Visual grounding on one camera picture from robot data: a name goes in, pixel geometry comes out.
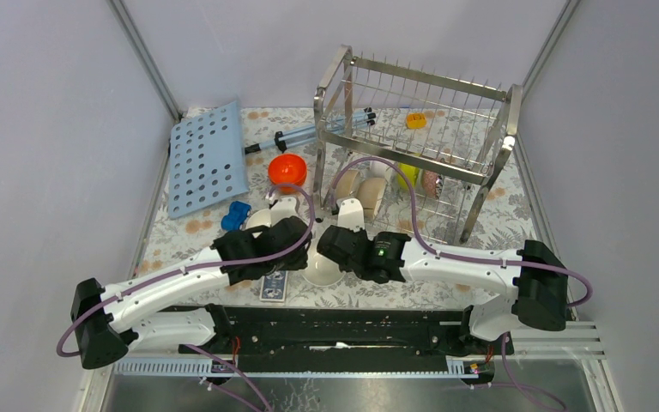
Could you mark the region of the orange plastic bowl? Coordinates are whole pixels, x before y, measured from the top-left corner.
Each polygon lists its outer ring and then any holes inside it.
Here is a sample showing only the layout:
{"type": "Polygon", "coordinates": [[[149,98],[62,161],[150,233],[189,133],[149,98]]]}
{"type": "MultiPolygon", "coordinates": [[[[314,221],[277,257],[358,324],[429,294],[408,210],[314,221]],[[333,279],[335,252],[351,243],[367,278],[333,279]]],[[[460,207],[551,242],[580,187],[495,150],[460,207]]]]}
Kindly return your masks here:
{"type": "Polygon", "coordinates": [[[306,162],[297,154],[280,154],[268,166],[269,181],[272,185],[292,184],[303,186],[307,174],[306,162]]]}

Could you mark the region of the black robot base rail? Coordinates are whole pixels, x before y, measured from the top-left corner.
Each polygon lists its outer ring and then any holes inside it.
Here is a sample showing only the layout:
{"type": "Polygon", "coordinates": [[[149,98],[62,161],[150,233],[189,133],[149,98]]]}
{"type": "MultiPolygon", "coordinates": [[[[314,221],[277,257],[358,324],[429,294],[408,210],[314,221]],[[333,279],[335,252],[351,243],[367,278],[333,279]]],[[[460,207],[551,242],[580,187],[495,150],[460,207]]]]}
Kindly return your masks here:
{"type": "Polygon", "coordinates": [[[435,373],[447,357],[513,353],[510,338],[473,338],[465,311],[311,309],[209,304],[201,345],[244,373],[435,373]]]}

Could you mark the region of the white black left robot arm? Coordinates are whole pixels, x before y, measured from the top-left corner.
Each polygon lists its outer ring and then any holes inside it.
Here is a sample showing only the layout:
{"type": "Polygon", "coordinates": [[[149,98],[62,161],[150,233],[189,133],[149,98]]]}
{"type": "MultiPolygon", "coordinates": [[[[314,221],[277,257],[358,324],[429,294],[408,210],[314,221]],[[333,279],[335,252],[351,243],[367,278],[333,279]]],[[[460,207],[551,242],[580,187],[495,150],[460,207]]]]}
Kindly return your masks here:
{"type": "Polygon", "coordinates": [[[175,318],[166,308],[195,294],[303,269],[310,242],[311,224],[292,215],[270,226],[224,233],[192,257],[152,275],[108,285],[88,278],[76,286],[72,324],[57,353],[70,355],[63,348],[70,336],[77,343],[72,356],[86,370],[111,365],[137,348],[192,344],[220,353],[231,344],[229,326],[206,310],[175,318]]]}

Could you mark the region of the stainless steel dish rack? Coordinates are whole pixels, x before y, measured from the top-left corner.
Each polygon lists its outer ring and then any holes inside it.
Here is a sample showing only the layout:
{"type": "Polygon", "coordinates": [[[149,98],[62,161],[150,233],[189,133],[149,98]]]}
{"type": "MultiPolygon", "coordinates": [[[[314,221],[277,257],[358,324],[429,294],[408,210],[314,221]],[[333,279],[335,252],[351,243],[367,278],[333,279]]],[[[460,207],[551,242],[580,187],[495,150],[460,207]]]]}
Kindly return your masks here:
{"type": "MultiPolygon", "coordinates": [[[[325,212],[335,209],[330,184],[345,166],[369,172],[363,156],[381,157],[418,167],[453,179],[459,191],[477,191],[458,238],[469,241],[482,207],[517,143],[517,127],[523,103],[523,87],[493,86],[462,80],[357,54],[341,45],[323,74],[313,99],[317,130],[316,168],[312,180],[315,204],[325,212]],[[371,107],[377,114],[373,126],[354,129],[355,112],[371,107]],[[406,127],[411,112],[422,112],[426,126],[406,127]],[[328,144],[342,148],[343,163],[334,173],[325,166],[328,144]]],[[[426,197],[421,176],[413,191],[426,197]]]]}

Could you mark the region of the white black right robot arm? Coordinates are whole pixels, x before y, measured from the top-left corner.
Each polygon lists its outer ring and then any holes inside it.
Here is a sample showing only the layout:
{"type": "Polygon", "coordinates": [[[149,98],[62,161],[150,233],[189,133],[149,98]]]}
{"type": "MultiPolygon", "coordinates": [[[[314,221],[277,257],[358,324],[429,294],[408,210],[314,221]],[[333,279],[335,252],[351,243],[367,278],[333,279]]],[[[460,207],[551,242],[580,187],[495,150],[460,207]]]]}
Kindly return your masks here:
{"type": "Polygon", "coordinates": [[[331,226],[319,238],[317,252],[363,281],[448,282],[493,293],[493,299],[466,311],[457,332],[459,345],[471,354],[522,326],[566,327],[568,277],[538,241],[527,241],[521,250],[483,251],[425,245],[406,233],[370,237],[364,230],[331,226]]]}

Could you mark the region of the white ribbed bowl front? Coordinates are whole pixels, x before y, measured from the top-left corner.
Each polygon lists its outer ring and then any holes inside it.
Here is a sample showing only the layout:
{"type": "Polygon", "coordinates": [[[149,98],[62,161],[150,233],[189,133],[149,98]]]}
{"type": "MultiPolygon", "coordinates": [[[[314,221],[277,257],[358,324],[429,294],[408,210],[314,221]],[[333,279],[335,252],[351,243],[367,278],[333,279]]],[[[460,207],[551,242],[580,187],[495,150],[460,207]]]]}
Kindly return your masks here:
{"type": "Polygon", "coordinates": [[[301,276],[316,287],[329,287],[337,284],[345,274],[339,266],[321,254],[313,253],[308,257],[307,267],[301,276]]]}

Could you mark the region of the white ribbed bowl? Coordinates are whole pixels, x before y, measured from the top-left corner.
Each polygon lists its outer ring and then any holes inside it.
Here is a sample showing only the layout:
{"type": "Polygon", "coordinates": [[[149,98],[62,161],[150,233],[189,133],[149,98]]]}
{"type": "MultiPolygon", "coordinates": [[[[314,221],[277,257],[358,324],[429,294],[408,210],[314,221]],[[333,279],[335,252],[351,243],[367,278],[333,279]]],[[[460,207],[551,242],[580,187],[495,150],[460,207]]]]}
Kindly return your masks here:
{"type": "Polygon", "coordinates": [[[339,266],[321,254],[313,253],[308,257],[307,267],[301,276],[316,287],[329,287],[337,284],[345,274],[339,266]]]}
{"type": "Polygon", "coordinates": [[[269,228],[272,226],[271,209],[260,209],[245,222],[245,230],[269,228]]]}

